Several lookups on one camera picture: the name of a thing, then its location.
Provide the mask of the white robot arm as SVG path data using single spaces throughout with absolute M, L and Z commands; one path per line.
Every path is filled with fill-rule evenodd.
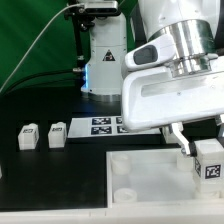
M 129 131 L 168 127 L 183 153 L 194 149 L 178 125 L 224 114 L 224 56 L 215 40 L 224 0 L 138 0 L 146 43 L 128 52 L 120 19 L 102 18 L 92 30 L 93 52 L 81 91 L 119 100 Z

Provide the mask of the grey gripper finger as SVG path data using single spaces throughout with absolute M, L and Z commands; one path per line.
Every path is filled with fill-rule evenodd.
M 218 115 L 215 118 L 216 125 L 219 127 L 218 136 L 220 138 L 224 138 L 224 114 Z

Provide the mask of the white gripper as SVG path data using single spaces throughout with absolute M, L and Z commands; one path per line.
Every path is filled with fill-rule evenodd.
M 176 76 L 171 64 L 174 38 L 163 34 L 125 56 L 122 119 L 130 131 L 169 125 L 185 157 L 196 156 L 196 145 L 182 134 L 181 123 L 224 114 L 224 56 L 205 56 L 209 69 Z

